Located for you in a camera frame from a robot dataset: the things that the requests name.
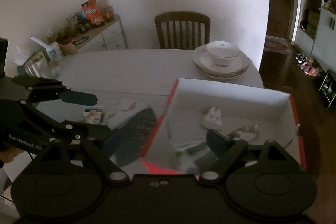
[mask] shoe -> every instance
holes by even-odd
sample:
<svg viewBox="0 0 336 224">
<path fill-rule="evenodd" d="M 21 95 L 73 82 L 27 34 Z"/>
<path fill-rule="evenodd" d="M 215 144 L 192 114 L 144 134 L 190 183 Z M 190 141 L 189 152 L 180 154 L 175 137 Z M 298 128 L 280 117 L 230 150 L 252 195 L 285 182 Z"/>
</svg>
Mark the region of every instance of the shoe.
<svg viewBox="0 0 336 224">
<path fill-rule="evenodd" d="M 308 69 L 311 67 L 311 63 L 309 63 L 308 61 L 305 61 L 301 66 L 300 68 L 301 69 Z"/>
<path fill-rule="evenodd" d="M 307 69 L 304 69 L 303 72 L 310 76 L 318 76 L 319 74 L 319 70 L 314 67 L 309 67 Z"/>
<path fill-rule="evenodd" d="M 296 60 L 296 62 L 298 62 L 299 64 L 302 64 L 302 63 L 304 63 L 305 61 L 308 61 L 308 58 L 307 58 L 307 56 L 305 55 L 305 54 L 297 54 L 296 56 L 295 56 L 295 60 Z"/>
</svg>

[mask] table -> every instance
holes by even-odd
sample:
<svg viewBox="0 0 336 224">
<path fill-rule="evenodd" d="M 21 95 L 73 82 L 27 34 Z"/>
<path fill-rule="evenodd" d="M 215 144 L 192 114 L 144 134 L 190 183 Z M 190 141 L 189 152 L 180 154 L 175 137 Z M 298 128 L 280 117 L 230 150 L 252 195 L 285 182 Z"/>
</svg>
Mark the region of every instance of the table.
<svg viewBox="0 0 336 224">
<path fill-rule="evenodd" d="M 67 56 L 59 80 L 72 89 L 169 95 L 177 78 L 212 80 L 194 66 L 193 51 L 138 49 Z M 227 83 L 263 88 L 254 65 Z"/>
<path fill-rule="evenodd" d="M 131 97 L 147 103 L 160 116 L 177 78 L 211 80 L 194 66 L 193 51 L 138 49 L 89 52 L 66 56 L 61 61 L 59 80 L 72 90 L 97 95 L 98 105 L 113 98 Z M 241 76 L 225 82 L 263 88 L 263 81 L 254 65 Z M 61 101 L 40 103 L 38 109 L 58 122 L 76 121 L 83 106 Z M 23 153 L 5 170 L 13 181 L 30 162 Z"/>
</svg>

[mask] white toy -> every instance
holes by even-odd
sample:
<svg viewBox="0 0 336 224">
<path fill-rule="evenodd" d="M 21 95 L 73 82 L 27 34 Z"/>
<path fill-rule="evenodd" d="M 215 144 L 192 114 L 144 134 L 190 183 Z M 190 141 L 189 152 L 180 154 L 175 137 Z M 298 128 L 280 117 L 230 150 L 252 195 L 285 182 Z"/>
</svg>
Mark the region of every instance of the white toy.
<svg viewBox="0 0 336 224">
<path fill-rule="evenodd" d="M 201 120 L 201 126 L 207 129 L 222 129 L 222 111 L 217 107 L 211 107 Z"/>
</svg>

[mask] jar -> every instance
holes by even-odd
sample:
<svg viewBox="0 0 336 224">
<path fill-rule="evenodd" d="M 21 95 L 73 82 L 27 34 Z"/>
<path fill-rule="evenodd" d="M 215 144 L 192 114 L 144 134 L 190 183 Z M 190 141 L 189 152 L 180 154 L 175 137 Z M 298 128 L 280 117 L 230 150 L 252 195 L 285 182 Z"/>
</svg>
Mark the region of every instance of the jar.
<svg viewBox="0 0 336 224">
<path fill-rule="evenodd" d="M 112 11 L 111 6 L 103 9 L 103 11 L 104 11 L 104 17 L 106 18 L 106 21 L 113 21 L 114 20 L 114 13 Z"/>
</svg>

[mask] wooden chair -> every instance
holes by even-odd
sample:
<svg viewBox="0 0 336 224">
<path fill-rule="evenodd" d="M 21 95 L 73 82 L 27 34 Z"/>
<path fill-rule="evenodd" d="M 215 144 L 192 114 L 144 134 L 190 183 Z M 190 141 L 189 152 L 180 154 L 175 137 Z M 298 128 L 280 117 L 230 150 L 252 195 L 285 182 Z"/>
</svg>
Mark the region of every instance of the wooden chair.
<svg viewBox="0 0 336 224">
<path fill-rule="evenodd" d="M 170 12 L 155 18 L 160 48 L 194 50 L 210 41 L 210 18 L 195 12 Z"/>
</svg>

